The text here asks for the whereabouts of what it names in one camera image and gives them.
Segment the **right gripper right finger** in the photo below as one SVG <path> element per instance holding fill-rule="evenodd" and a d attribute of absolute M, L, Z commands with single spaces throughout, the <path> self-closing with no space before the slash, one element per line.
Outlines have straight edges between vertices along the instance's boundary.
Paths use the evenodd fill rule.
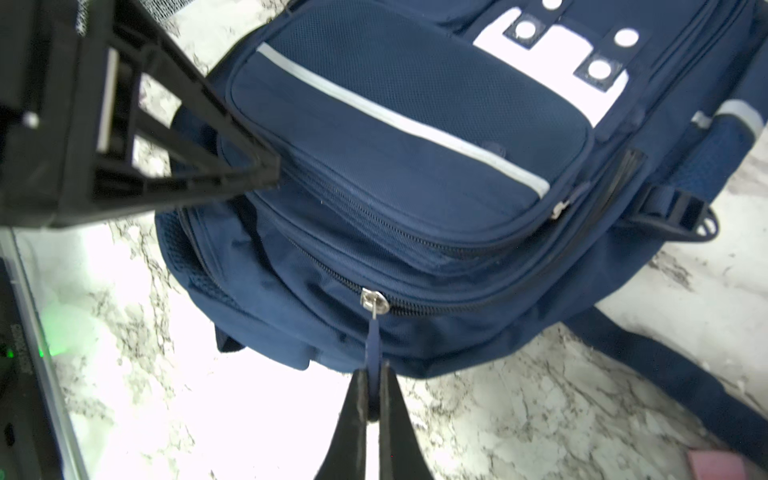
<path fill-rule="evenodd" d="M 394 370 L 384 364 L 379 390 L 381 480 L 433 480 Z"/>

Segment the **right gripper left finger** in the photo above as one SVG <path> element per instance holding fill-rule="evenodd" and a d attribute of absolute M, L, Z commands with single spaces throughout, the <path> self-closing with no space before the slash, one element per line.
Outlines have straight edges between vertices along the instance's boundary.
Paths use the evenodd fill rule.
<path fill-rule="evenodd" d="M 361 369 L 351 377 L 331 443 L 315 480 L 365 478 L 368 413 L 368 375 Z"/>

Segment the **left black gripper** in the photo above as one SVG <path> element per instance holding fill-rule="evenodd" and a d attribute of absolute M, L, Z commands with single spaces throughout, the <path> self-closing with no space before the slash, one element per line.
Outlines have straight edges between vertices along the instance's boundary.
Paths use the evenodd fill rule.
<path fill-rule="evenodd" d="M 244 154 L 232 166 L 140 105 L 143 78 Z M 140 138 L 180 171 L 132 164 Z M 165 207 L 277 185 L 280 156 L 251 132 L 139 1 L 1 4 L 1 223 L 65 228 L 111 206 Z"/>

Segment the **navy blue backpack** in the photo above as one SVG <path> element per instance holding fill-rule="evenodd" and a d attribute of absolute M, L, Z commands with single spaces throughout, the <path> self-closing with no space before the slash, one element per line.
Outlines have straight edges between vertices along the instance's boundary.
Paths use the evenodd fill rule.
<path fill-rule="evenodd" d="M 277 187 L 156 216 L 223 352 L 431 378 L 544 329 L 643 373 L 758 464 L 767 423 L 597 310 L 767 119 L 763 1 L 299 1 L 209 76 Z"/>

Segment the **pink backpack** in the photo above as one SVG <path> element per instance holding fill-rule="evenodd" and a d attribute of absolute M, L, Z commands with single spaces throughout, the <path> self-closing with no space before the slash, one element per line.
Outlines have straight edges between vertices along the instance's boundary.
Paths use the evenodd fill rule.
<path fill-rule="evenodd" d="M 748 473 L 741 456 L 715 450 L 691 450 L 688 462 L 695 480 L 747 480 Z"/>

